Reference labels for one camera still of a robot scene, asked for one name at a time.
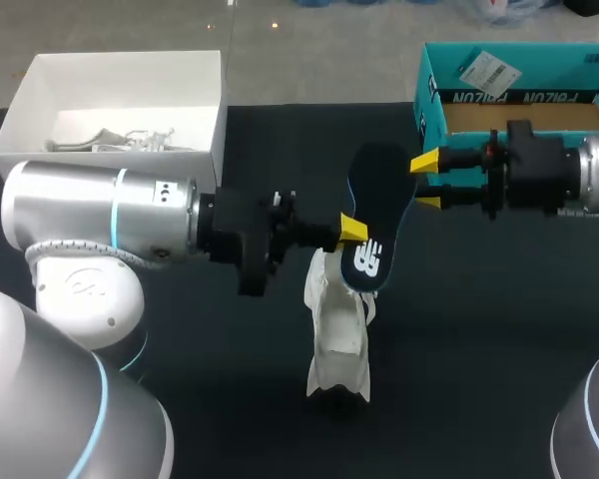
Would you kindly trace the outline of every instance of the sticker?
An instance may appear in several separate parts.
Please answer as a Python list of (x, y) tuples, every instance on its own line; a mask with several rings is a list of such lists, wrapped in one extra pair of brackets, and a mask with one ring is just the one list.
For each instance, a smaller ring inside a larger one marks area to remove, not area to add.
[(499, 98), (519, 77), (521, 72), (516, 68), (481, 52), (459, 78), (486, 95)]

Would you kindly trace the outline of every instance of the tile floor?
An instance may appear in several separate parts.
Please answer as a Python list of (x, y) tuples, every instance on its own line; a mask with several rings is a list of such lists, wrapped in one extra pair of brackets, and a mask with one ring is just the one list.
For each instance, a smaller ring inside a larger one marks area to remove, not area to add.
[(0, 0), (0, 107), (37, 53), (219, 49), (231, 104), (261, 105), (409, 100), (425, 41), (599, 42), (599, 17), (555, 7), (491, 28), (462, 15), (461, 1)]

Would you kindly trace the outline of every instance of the white box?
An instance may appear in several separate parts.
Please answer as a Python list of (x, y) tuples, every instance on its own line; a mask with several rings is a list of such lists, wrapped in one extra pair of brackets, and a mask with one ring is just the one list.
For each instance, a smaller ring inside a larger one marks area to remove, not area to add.
[[(227, 105), (221, 54), (209, 52), (38, 55), (0, 130), (0, 174), (26, 160), (127, 168), (195, 178), (203, 193), (222, 180)], [(166, 133), (193, 152), (49, 153), (106, 128)]]

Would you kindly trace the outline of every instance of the dark table surface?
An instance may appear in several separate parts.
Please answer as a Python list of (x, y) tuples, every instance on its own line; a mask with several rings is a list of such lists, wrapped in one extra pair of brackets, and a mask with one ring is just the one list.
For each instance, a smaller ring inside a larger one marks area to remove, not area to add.
[[(364, 142), (419, 149), (408, 104), (235, 107), (227, 128), (224, 184), (295, 189), (316, 217), (349, 211)], [(229, 266), (142, 273), (144, 385), (173, 422), (174, 479), (552, 477), (553, 420), (599, 356), (599, 221), (412, 209), (368, 332), (368, 405), (304, 397), (311, 253), (292, 251), (264, 298), (236, 296)], [(1, 227), (0, 290), (33, 305)]]

